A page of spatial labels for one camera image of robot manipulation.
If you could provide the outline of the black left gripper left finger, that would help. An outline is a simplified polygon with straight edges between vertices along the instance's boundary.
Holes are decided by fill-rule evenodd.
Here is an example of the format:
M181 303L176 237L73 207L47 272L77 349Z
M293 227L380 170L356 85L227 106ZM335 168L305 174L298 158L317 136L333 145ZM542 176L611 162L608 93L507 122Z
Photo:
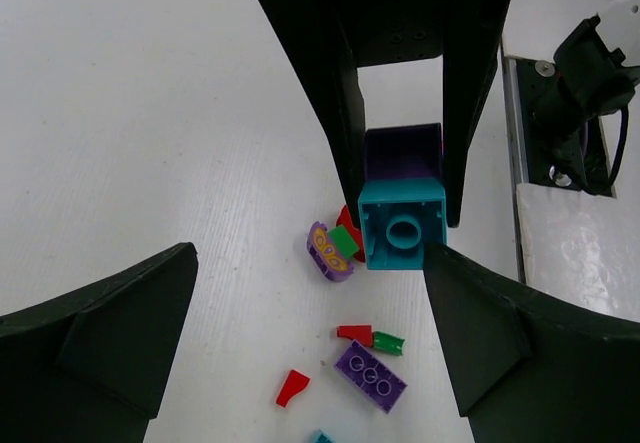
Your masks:
M1 318L4 442L141 442L198 272L191 243Z

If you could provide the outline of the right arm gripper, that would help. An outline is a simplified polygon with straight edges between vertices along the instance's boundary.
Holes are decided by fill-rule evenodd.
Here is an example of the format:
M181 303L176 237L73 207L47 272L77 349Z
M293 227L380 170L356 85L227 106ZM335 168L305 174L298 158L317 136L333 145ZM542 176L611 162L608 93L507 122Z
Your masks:
M354 223L365 135L357 67L443 52L443 181L447 224L458 227L469 148L511 0L258 1L324 131Z

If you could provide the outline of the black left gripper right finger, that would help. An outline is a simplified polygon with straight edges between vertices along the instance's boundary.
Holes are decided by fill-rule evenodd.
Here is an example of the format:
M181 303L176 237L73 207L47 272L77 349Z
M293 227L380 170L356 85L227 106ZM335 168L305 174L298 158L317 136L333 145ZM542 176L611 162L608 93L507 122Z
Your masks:
M636 442L639 325L494 273L443 244L423 274L477 442Z

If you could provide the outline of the purple curved lego piece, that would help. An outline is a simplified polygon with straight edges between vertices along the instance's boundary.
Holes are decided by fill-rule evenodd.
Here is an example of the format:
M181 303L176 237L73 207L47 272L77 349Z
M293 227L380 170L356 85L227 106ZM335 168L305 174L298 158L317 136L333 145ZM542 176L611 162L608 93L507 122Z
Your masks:
M440 123L369 129L364 138L366 181L442 180Z

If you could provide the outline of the teal square lego brick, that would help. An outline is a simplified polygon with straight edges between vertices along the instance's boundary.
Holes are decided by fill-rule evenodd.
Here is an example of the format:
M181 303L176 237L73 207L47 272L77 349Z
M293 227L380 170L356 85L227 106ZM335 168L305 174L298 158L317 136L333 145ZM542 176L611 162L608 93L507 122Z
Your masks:
M421 270L424 246L447 242L445 190L436 178L370 180L358 210L370 270Z

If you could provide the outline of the purple patterned lego piece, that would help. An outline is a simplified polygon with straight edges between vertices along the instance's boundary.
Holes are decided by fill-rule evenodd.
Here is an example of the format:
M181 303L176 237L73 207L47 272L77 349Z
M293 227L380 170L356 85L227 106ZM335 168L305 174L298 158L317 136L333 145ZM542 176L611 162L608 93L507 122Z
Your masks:
M343 259L332 253L329 243L328 227L316 221L309 229L306 248L323 276L331 282L346 281L355 271L351 259Z

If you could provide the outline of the red flower lego piece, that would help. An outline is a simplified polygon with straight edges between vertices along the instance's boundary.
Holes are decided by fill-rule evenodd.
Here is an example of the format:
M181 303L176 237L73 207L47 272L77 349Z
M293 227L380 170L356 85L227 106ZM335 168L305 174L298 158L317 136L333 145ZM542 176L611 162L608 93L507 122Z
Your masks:
M349 211L349 208L347 205L344 205L342 207L342 209L340 210L338 217L336 219L336 225L337 226L344 226L345 229L347 230L347 232L349 233L349 235L353 238L353 240L357 243L359 250L357 253L355 253L353 255L353 257L361 262L361 263L365 263L366 262L366 256L365 256L365 252L364 252L364 243L363 243L363 237L362 237L362 232L359 228L356 228L352 217L351 217L351 213Z

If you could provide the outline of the small green lego block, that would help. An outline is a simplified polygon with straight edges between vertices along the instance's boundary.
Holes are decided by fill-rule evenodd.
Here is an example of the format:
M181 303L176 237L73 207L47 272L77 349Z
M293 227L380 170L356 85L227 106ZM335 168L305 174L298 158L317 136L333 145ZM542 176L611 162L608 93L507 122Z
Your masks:
M360 251L360 246L344 225L336 226L328 232L332 253L347 260L352 259Z

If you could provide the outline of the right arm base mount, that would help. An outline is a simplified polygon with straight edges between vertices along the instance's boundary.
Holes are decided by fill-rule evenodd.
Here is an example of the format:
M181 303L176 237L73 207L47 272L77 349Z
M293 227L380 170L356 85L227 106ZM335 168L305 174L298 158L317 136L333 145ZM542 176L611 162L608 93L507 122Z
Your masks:
M624 147L607 153L602 112L581 104L549 61L506 57L503 64L514 183L614 197Z

